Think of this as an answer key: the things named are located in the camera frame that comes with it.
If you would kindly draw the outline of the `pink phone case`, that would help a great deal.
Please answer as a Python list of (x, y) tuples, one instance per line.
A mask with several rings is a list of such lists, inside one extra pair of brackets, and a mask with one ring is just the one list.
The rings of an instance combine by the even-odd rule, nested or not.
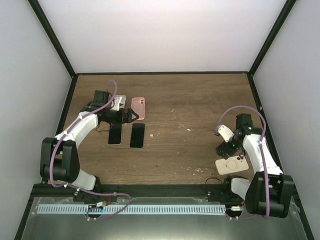
[(145, 103), (144, 97), (133, 97), (131, 99), (131, 109), (138, 114), (138, 120), (145, 119)]

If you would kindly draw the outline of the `black screen smartphone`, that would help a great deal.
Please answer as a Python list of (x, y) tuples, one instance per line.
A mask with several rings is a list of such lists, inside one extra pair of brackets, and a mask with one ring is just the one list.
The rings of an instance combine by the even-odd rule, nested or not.
[(122, 124), (115, 123), (110, 126), (108, 134), (109, 145), (120, 145), (122, 142)]
[(145, 124), (134, 123), (132, 125), (130, 147), (141, 149), (144, 146)]

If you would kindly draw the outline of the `beige phone case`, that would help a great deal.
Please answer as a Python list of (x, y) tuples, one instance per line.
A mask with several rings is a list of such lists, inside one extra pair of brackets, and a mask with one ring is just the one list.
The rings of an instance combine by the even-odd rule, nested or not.
[(215, 161), (215, 166), (220, 175), (238, 173), (249, 169), (246, 158), (241, 156), (218, 159)]

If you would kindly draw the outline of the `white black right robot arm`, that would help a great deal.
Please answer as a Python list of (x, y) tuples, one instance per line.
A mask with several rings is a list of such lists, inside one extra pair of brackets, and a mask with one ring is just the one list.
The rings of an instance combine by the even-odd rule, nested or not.
[(222, 188), (223, 198), (229, 202), (241, 197), (245, 208), (252, 215), (286, 218), (294, 190), (294, 181), (284, 174), (272, 157), (265, 138), (265, 128), (255, 127), (252, 116), (241, 113), (236, 116), (235, 130), (219, 123), (215, 135), (223, 138), (216, 153), (225, 160), (241, 150), (251, 162), (252, 180), (230, 177)]

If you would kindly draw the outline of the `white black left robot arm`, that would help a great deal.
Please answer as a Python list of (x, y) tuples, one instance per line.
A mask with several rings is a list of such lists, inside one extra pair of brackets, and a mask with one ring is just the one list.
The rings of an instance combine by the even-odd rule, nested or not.
[(72, 185), (85, 190), (85, 197), (91, 202), (97, 202), (102, 196), (102, 189), (96, 185), (96, 176), (81, 169), (78, 147), (102, 122), (114, 127), (138, 120), (138, 111), (131, 107), (125, 109), (125, 102), (125, 95), (95, 91), (93, 100), (80, 110), (76, 119), (65, 130), (42, 141), (40, 176), (52, 183), (60, 181), (65, 186)]

